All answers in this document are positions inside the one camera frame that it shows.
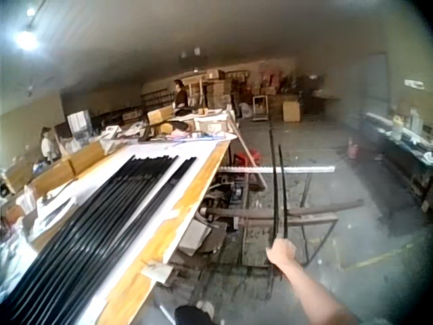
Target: person's arm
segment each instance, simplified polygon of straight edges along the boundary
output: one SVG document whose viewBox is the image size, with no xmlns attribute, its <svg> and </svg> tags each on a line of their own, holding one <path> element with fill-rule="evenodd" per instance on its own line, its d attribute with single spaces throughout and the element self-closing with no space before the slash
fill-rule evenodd
<svg viewBox="0 0 433 325">
<path fill-rule="evenodd" d="M 314 325 L 357 324 L 345 306 L 338 303 L 325 288 L 312 280 L 294 260 L 296 247 L 287 239 L 275 239 L 267 248 L 268 259 L 288 278 L 302 308 Z"/>
</svg>

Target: ceiling light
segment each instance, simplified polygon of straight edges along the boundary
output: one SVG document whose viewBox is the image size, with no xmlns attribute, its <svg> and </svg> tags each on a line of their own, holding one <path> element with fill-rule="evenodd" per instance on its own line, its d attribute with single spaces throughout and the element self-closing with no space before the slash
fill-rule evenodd
<svg viewBox="0 0 433 325">
<path fill-rule="evenodd" d="M 36 14 L 36 10 L 34 8 L 28 8 L 27 9 L 27 16 L 33 17 Z"/>
<path fill-rule="evenodd" d="M 32 32 L 25 30 L 16 37 L 16 43 L 26 51 L 32 51 L 38 47 L 38 41 Z"/>
</svg>

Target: concrete floor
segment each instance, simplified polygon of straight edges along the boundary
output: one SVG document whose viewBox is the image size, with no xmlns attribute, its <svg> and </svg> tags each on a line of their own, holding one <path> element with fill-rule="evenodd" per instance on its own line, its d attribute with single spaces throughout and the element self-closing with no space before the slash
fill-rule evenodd
<svg viewBox="0 0 433 325">
<path fill-rule="evenodd" d="M 266 122 L 241 125 L 249 148 L 262 154 L 261 165 L 271 166 L 268 129 Z M 396 175 L 373 159 L 374 147 L 341 125 L 312 118 L 300 124 L 276 123 L 273 134 L 275 145 L 281 144 L 285 165 L 336 165 L 335 173 L 313 176 L 307 205 L 360 198 L 365 201 L 361 208 L 338 213 L 337 226 L 306 268 L 307 273 L 360 319 L 385 318 L 394 324 L 401 323 L 430 280 L 432 227 L 419 203 Z M 356 160 L 347 159 L 350 136 L 360 145 Z M 286 179 L 290 205 L 298 206 L 305 175 Z M 272 175 L 266 175 L 266 181 L 266 192 L 251 193 L 251 208 L 273 206 Z M 310 252 L 315 250 L 327 227 L 306 228 Z M 302 261 L 300 230 L 291 228 L 290 238 Z M 264 265 L 268 240 L 268 231 L 250 230 L 245 263 Z M 228 238 L 230 250 L 235 250 L 234 241 L 235 235 Z M 224 320 L 228 325 L 307 323 L 286 280 L 275 278 L 271 298 L 266 299 L 266 278 L 234 273 L 213 273 L 202 278 L 200 285 L 203 286 L 204 279 L 206 283 L 198 298 L 214 304 L 217 321 Z M 144 309 L 136 324 L 166 323 L 155 320 L 158 317 L 155 310 L 144 312 Z"/>
</svg>

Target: wooden table edge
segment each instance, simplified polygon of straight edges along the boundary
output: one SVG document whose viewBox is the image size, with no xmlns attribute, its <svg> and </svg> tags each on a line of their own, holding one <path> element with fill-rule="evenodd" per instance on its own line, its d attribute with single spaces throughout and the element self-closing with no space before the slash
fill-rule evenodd
<svg viewBox="0 0 433 325">
<path fill-rule="evenodd" d="M 141 274 L 141 270 L 150 260 L 162 261 L 165 253 L 176 239 L 178 229 L 188 216 L 191 217 L 189 220 L 191 222 L 193 214 L 202 201 L 229 144 L 230 141 L 227 140 L 216 145 L 194 181 L 188 186 L 184 196 L 174 205 L 172 211 L 178 210 L 178 216 L 165 220 L 160 225 L 155 235 L 110 291 L 106 298 L 106 306 L 98 318 L 98 325 L 130 324 L 133 321 L 155 285 L 154 281 Z"/>
</svg>

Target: woman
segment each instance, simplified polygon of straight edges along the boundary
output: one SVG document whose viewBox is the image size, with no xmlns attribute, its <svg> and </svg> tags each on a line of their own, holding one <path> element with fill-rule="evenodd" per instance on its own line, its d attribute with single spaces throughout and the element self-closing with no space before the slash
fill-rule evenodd
<svg viewBox="0 0 433 325">
<path fill-rule="evenodd" d="M 54 143 L 48 138 L 50 131 L 49 127 L 43 127 L 41 131 L 41 152 L 48 165 L 57 160 Z"/>
<path fill-rule="evenodd" d="M 176 79 L 176 100 L 175 100 L 175 108 L 187 107 L 188 106 L 188 94 L 186 90 L 183 88 L 182 80 Z"/>
</svg>

